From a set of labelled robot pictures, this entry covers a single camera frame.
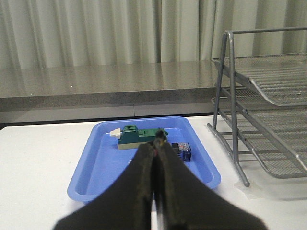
curtain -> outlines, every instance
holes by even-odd
[[[306,0],[0,0],[0,69],[205,60],[225,30],[290,26]],[[235,41],[237,56],[307,51],[306,31]]]

gray countertop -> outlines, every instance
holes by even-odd
[[[216,76],[209,60],[0,70],[1,122],[22,122],[3,119],[13,111],[211,103]]]

white table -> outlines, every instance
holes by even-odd
[[[246,188],[230,157],[206,124],[212,116],[189,117],[221,174],[214,191],[260,217],[270,230],[307,229],[307,179],[275,179],[257,162],[242,167]],[[87,138],[97,122],[9,126],[0,131],[0,230],[49,230],[83,204],[66,190]],[[229,131],[219,118],[218,129]]]

blue tray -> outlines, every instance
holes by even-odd
[[[169,116],[102,122],[94,126],[68,187],[68,196],[88,203],[104,192],[124,171],[136,149],[118,150],[117,139],[109,132],[125,125],[138,129],[164,128],[167,141],[188,142],[191,162],[185,165],[209,188],[216,187],[221,176],[201,144],[189,121],[184,117]]]

metal rack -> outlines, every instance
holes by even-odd
[[[238,139],[270,175],[307,177],[307,54],[235,57],[234,34],[298,30],[307,27],[226,31],[221,56],[213,59],[218,79],[213,124],[207,125],[228,150],[245,186],[249,181],[240,165]],[[230,78],[229,88],[222,87],[223,75]],[[218,114],[232,128],[232,148],[216,130]]]

